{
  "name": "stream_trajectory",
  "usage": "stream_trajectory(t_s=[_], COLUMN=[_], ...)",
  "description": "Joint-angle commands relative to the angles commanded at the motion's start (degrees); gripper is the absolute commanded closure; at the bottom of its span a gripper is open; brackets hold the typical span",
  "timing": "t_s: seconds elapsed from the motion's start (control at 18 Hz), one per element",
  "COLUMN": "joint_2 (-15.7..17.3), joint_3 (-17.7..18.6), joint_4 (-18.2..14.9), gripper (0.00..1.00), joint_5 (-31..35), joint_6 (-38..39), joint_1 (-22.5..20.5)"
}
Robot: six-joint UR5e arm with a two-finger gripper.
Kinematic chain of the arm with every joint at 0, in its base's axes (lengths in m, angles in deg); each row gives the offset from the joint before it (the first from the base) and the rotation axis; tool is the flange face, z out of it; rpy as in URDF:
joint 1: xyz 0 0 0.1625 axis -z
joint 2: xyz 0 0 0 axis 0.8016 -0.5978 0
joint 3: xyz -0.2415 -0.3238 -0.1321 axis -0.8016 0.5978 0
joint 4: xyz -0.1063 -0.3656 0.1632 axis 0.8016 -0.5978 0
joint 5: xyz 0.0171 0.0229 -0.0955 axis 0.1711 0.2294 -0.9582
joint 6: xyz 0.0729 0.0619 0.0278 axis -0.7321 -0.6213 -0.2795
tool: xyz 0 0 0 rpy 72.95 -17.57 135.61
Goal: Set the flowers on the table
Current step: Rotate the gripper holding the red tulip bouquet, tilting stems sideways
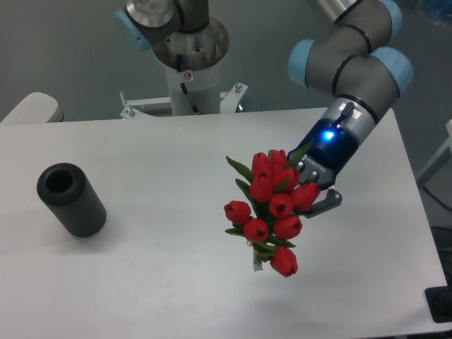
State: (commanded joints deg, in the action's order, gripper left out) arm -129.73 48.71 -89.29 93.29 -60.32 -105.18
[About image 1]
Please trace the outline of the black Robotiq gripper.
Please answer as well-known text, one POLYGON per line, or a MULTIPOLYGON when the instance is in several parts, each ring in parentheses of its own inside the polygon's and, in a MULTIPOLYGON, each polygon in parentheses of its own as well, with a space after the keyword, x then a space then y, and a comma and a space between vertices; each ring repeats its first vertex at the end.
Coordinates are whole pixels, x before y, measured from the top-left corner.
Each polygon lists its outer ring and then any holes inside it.
MULTIPOLYGON (((358 149, 359 143, 355 136, 346 128, 327 118, 318 120, 300 144, 288 155, 284 150, 270 150, 269 159, 291 159, 304 145, 310 148, 303 157, 296 161, 299 171, 299 183, 316 183, 321 189, 327 189, 335 184, 336 177, 358 149)), ((306 218, 313 218, 340 206, 342 194, 329 188, 326 197, 314 203, 307 211, 302 212, 306 218)))

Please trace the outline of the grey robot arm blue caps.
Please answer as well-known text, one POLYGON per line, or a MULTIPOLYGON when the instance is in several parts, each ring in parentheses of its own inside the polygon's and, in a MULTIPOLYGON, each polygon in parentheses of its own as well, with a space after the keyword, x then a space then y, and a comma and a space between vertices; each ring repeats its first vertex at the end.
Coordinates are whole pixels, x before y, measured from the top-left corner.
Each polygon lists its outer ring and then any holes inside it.
MULTIPOLYGON (((308 218, 342 201, 337 175, 403 94, 413 77, 406 56, 388 46, 402 25, 393 1, 321 1, 335 24, 325 41, 302 40, 291 51, 289 77, 329 93, 333 102, 300 143, 307 152, 289 153, 301 183, 313 182, 326 197, 305 211, 308 218)), ((125 38, 137 50, 150 50, 163 65, 175 116, 233 113, 246 91, 237 83, 226 96, 219 90, 219 66, 230 36, 209 14, 207 1, 127 1, 115 15, 125 38)))

